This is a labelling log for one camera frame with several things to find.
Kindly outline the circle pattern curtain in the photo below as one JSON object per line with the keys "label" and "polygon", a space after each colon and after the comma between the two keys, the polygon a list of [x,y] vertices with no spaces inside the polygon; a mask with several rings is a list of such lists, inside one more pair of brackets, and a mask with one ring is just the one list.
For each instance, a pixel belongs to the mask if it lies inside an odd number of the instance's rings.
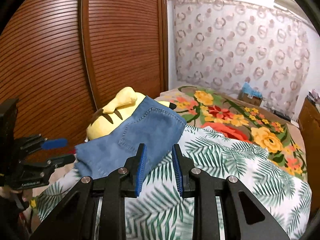
{"label": "circle pattern curtain", "polygon": [[295,113],[311,53],[299,19],[235,0],[174,0],[178,81],[230,96],[244,84],[266,105]]}

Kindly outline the brown louvered wardrobe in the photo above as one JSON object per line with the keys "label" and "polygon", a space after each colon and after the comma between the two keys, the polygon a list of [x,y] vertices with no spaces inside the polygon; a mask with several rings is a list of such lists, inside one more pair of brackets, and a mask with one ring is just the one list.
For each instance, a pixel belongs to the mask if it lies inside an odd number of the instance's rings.
{"label": "brown louvered wardrobe", "polygon": [[1,100],[17,98],[17,137],[66,138],[71,152],[92,115],[122,88],[168,89],[165,0],[1,0]]}

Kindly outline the blue denim pants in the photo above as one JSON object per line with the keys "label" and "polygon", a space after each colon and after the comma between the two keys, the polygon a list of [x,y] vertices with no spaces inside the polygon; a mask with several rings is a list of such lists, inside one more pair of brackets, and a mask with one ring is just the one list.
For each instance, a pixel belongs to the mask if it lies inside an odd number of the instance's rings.
{"label": "blue denim pants", "polygon": [[167,106],[146,96],[132,115],[109,135],[75,147],[75,168],[93,179],[108,176],[146,145],[145,173],[149,173],[178,143],[186,120]]}

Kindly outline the yellow plush toy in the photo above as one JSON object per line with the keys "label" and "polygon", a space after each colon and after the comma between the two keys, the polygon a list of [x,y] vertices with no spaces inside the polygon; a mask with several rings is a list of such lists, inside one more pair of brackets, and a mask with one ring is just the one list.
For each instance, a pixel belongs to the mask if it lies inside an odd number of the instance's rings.
{"label": "yellow plush toy", "polygon": [[144,94],[135,92],[131,87],[121,89],[106,106],[93,114],[86,129],[87,141],[109,135],[134,113],[145,98]]}

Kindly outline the wooden sideboard cabinet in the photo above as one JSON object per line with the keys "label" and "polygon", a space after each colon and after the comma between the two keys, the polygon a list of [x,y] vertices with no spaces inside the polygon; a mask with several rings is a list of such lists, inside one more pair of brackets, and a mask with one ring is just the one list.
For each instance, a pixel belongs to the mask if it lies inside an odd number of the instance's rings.
{"label": "wooden sideboard cabinet", "polygon": [[319,111],[308,96],[300,111],[298,124],[304,140],[307,164],[315,167],[319,164]]}

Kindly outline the palm leaf print sheet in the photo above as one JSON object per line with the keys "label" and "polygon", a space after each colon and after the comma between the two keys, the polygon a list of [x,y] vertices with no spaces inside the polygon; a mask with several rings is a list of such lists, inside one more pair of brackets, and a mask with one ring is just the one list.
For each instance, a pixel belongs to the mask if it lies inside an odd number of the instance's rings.
{"label": "palm leaf print sheet", "polygon": [[171,151],[138,197],[124,196],[125,164],[98,179],[74,167],[41,194],[32,239],[312,239],[310,186],[267,149],[192,126],[176,144],[194,162],[193,197],[177,190]]}

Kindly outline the floral blanket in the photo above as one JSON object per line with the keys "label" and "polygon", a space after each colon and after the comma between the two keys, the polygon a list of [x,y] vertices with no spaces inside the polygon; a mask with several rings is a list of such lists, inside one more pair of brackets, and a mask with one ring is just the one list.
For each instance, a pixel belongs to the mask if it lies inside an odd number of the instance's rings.
{"label": "floral blanket", "polygon": [[228,138],[267,149],[272,162],[307,181],[303,137],[290,122],[261,107],[203,87],[178,87],[162,92],[156,100],[175,104],[175,111],[191,126],[209,126]]}

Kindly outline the cardboard box with blue cloth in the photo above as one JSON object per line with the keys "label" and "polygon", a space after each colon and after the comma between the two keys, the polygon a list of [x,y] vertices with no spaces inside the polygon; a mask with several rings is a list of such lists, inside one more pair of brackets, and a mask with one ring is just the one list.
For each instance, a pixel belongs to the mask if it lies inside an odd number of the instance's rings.
{"label": "cardboard box with blue cloth", "polygon": [[263,101],[263,96],[246,82],[239,93],[239,100],[259,107]]}

